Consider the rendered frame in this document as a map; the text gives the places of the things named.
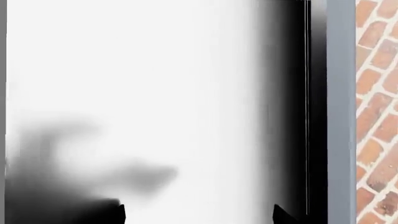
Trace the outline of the grey fridge side panel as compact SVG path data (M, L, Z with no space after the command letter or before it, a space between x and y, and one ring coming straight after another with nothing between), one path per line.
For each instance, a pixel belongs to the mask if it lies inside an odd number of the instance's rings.
M355 0L326 0L328 224L356 224Z

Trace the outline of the glossy white fridge door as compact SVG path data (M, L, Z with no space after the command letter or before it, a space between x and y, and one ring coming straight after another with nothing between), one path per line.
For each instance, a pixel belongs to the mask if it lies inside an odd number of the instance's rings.
M5 224L308 214L323 0L7 0Z

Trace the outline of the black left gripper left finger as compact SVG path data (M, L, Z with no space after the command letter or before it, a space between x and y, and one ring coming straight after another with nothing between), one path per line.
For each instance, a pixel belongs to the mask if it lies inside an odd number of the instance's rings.
M126 212L124 205L119 205L114 210L114 223L113 224L125 224Z

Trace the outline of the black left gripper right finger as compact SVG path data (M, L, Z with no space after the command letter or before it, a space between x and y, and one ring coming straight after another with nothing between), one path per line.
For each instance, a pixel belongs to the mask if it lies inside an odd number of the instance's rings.
M274 224L299 224L298 220L296 220L293 216L288 214L279 205L274 205L272 220Z

